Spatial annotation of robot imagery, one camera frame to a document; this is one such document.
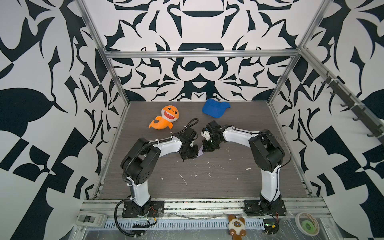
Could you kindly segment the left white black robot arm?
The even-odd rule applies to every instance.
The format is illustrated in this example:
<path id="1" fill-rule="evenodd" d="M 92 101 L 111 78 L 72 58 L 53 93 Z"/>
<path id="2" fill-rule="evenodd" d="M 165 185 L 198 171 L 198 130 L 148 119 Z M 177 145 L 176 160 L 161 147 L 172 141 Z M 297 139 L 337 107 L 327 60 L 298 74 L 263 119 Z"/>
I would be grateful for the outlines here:
<path id="1" fill-rule="evenodd" d="M 148 179 L 159 158 L 172 153 L 178 153 L 182 160 L 196 158 L 199 152 L 199 147 L 195 144 L 197 138 L 197 132 L 187 127 L 165 139 L 148 141 L 140 138 L 136 141 L 122 160 L 121 168 L 122 179 L 130 187 L 133 202 L 138 207 L 150 202 Z"/>

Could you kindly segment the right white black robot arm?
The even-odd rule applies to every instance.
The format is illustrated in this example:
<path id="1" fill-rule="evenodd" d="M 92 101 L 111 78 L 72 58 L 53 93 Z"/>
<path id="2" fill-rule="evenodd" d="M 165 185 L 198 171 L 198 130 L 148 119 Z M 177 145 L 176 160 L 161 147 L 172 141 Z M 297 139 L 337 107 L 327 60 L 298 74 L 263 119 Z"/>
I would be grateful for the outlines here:
<path id="1" fill-rule="evenodd" d="M 250 148 L 256 165 L 262 173 L 261 199 L 272 204 L 281 197 L 280 170 L 283 167 L 283 140 L 270 130 L 249 131 L 232 125 L 220 126 L 216 121 L 208 123 L 201 131 L 204 153 L 220 149 L 221 143 L 231 142 Z"/>

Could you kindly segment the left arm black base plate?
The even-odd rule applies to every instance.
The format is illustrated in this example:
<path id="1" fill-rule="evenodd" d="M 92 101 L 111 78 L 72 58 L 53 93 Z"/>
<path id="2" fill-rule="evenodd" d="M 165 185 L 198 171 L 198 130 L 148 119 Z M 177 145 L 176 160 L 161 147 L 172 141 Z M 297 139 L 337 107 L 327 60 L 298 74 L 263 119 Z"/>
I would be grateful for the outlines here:
<path id="1" fill-rule="evenodd" d="M 123 218 L 149 217 L 155 218 L 162 214 L 165 207 L 164 201 L 152 201 L 149 199 L 143 206 L 137 205 L 133 200 L 125 200 Z"/>

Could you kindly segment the lilac square paper sheet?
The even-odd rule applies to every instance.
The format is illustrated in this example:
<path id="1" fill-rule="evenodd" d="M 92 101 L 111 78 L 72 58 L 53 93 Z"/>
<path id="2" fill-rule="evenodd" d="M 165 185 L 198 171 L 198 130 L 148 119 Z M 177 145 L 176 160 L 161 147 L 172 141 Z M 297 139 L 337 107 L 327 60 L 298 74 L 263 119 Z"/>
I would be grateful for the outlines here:
<path id="1" fill-rule="evenodd" d="M 197 158 L 200 157 L 200 156 L 203 155 L 203 154 L 204 154 L 204 147 L 201 146 L 200 149 L 199 149 L 199 151 L 198 151 Z"/>

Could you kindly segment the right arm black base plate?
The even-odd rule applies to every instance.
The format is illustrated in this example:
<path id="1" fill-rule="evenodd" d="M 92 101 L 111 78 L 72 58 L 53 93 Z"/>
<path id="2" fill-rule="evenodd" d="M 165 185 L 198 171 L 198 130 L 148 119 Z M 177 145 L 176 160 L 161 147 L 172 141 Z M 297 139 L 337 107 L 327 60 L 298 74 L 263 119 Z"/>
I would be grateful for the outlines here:
<path id="1" fill-rule="evenodd" d="M 284 201 L 281 198 L 277 198 L 273 202 L 269 202 L 265 199 L 261 200 L 244 200 L 244 211 L 247 216 L 285 216 L 287 208 Z"/>

